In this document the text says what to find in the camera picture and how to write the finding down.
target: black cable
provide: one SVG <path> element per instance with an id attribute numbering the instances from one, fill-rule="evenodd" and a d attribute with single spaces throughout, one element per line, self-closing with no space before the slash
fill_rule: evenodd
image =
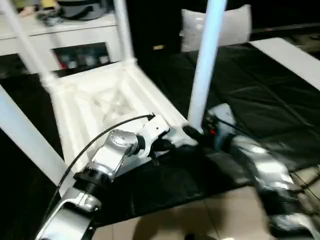
<path id="1" fill-rule="evenodd" d="M 296 174 L 295 172 L 293 173 L 296 177 L 298 177 L 302 182 L 303 182 L 303 185 L 301 186 L 302 188 L 305 188 L 307 189 L 319 202 L 320 202 L 320 198 L 317 197 L 317 195 L 315 195 L 311 189 L 307 186 L 306 182 L 298 175 Z"/>
<path id="2" fill-rule="evenodd" d="M 59 184 L 56 186 L 56 189 L 55 189 L 55 192 L 49 202 L 49 205 L 44 213 L 44 217 L 41 221 L 41 225 L 44 224 L 44 221 L 47 219 L 48 215 L 49 215 L 49 212 L 52 208 L 52 205 L 54 204 L 55 202 L 55 198 L 56 196 L 58 195 L 59 193 L 59 189 L 61 188 L 61 185 L 64 183 L 66 177 L 68 176 L 70 170 L 72 169 L 72 167 L 76 164 L 76 162 L 78 161 L 78 159 L 85 153 L 85 151 L 88 150 L 88 148 L 95 142 L 97 141 L 99 138 L 101 138 L 103 135 L 105 135 L 106 133 L 110 132 L 111 130 L 123 125 L 123 124 L 126 124 L 126 123 L 129 123 L 129 122 L 132 122 L 134 120 L 138 120 L 138 119 L 143 119 L 143 118 L 148 118 L 148 120 L 150 120 L 151 118 L 153 118 L 154 115 L 142 115 L 142 116 L 136 116 L 136 117 L 133 117 L 133 118 L 130 118 L 130 119 L 127 119 L 125 121 L 122 121 L 122 122 L 119 122 L 117 123 L 116 125 L 112 126 L 112 127 L 109 127 L 108 129 L 104 130 L 103 132 L 101 132 L 99 135 L 97 135 L 94 139 L 92 139 L 81 151 L 80 153 L 74 158 L 74 160 L 71 162 L 71 164 L 68 166 L 68 168 L 65 170 Z"/>
<path id="3" fill-rule="evenodd" d="M 243 130 L 242 128 L 240 128 L 240 127 L 238 127 L 238 126 L 236 126 L 236 125 L 233 125 L 233 124 L 231 124 L 231 123 L 229 123 L 229 122 L 227 122 L 227 121 L 224 121 L 224 120 L 222 120 L 222 119 L 220 119 L 220 118 L 218 118 L 218 117 L 216 117 L 216 120 L 217 120 L 218 122 L 222 123 L 222 124 L 225 124 L 225 125 L 233 128 L 233 129 L 235 129 L 235 130 L 237 130 L 237 131 L 239 131 L 239 132 L 247 135 L 248 137 L 250 137 L 250 134 L 247 133 L 247 132 L 246 132 L 245 130 Z"/>

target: floor tile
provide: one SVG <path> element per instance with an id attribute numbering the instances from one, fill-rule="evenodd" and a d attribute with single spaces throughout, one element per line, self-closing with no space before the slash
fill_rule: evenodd
<path id="1" fill-rule="evenodd" d="M 319 169 L 317 168 L 308 168 L 301 170 L 297 173 L 297 176 L 293 176 L 295 182 L 303 186 L 305 183 L 308 183 L 310 180 L 315 178 L 319 174 Z M 305 195 L 300 194 L 300 199 L 302 199 L 303 205 L 307 210 L 311 212 L 320 211 L 320 180 L 310 185 L 308 189 L 305 190 Z"/>
<path id="2" fill-rule="evenodd" d="M 204 200 L 221 239 L 270 240 L 256 193 L 244 187 Z"/>
<path id="3" fill-rule="evenodd" d="M 318 226 L 320 226 L 320 216 L 314 216 L 313 220 Z"/>
<path id="4" fill-rule="evenodd" d="M 113 240 L 113 226 L 108 225 L 98 228 L 92 240 Z"/>
<path id="5" fill-rule="evenodd" d="M 183 240 L 188 233 L 217 238 L 203 200 L 113 225 L 113 240 Z"/>

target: black mat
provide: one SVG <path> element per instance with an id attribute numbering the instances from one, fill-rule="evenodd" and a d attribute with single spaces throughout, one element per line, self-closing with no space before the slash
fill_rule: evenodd
<path id="1" fill-rule="evenodd" d="M 140 62 L 175 107 L 187 115 L 197 53 Z M 258 50 L 219 50 L 208 107 L 226 102 L 236 120 L 291 171 L 320 164 L 320 93 Z M 62 155 L 48 94 L 36 76 L 1 83 L 38 130 Z M 5 214 L 1 239 L 33 239 L 53 184 L 1 133 L 1 180 L 13 209 Z M 184 146 L 117 178 L 96 224 L 106 225 L 202 199 L 249 184 L 228 155 Z"/>
<path id="2" fill-rule="evenodd" d="M 185 117 L 197 54 L 139 63 Z M 237 124 L 291 171 L 320 164 L 319 102 L 316 88 L 251 45 L 219 49 L 207 109 L 228 103 Z"/>

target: floor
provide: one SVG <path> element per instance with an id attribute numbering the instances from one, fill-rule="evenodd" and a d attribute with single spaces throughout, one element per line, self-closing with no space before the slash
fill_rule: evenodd
<path id="1" fill-rule="evenodd" d="M 244 187 L 99 228 L 93 239 L 183 240 L 193 233 L 217 240 L 270 240 L 264 223 L 253 188 Z"/>

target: metallic robot arm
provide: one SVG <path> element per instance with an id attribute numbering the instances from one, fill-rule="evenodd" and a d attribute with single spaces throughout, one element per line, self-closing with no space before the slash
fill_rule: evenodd
<path id="1" fill-rule="evenodd" d="M 90 240 L 95 232 L 90 224 L 95 211 L 102 207 L 108 188 L 127 157 L 145 158 L 159 136 L 169 131 L 166 121 L 159 115 L 133 132 L 113 130 L 103 146 L 95 153 L 55 206 L 36 240 Z"/>
<path id="2" fill-rule="evenodd" d="M 250 174 L 274 237 L 320 240 L 320 232 L 304 213 L 297 186 L 283 163 L 249 137 L 235 136 L 225 147 Z"/>

